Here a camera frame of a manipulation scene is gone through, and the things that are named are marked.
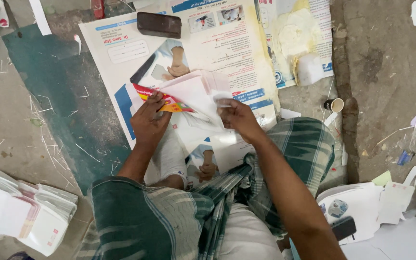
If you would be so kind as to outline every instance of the stack of paper bags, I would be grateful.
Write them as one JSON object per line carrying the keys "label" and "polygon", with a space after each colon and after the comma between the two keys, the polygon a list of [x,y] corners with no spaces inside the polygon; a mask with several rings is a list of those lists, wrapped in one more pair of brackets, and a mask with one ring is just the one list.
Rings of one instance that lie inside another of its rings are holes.
{"label": "stack of paper bags", "polygon": [[359,183],[338,186],[322,192],[317,197],[328,223],[351,216],[356,233],[340,241],[340,245],[354,243],[373,237],[380,228],[378,222],[379,198],[382,186],[373,183]]}
{"label": "stack of paper bags", "polygon": [[[136,84],[133,86],[136,90],[142,88]],[[184,143],[225,132],[222,120],[217,114],[216,100],[232,98],[227,75],[196,70],[163,82],[153,90],[174,97],[180,101],[178,106],[182,103],[185,109],[193,110],[181,110],[180,113],[173,113],[171,118],[171,123]],[[147,99],[142,96],[142,92],[139,95],[144,101]]]}
{"label": "stack of paper bags", "polygon": [[77,202],[76,195],[0,171],[0,234],[49,256],[62,242]]}

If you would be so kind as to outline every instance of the man's right hand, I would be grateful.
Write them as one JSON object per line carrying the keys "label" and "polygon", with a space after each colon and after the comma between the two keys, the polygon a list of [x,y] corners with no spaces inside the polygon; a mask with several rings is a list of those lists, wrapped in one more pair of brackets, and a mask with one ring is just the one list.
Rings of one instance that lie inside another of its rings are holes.
{"label": "man's right hand", "polygon": [[229,106],[218,108],[218,114],[221,116],[225,128],[236,130],[245,142],[253,145],[267,138],[248,105],[235,99],[220,99],[217,100],[217,103]]}

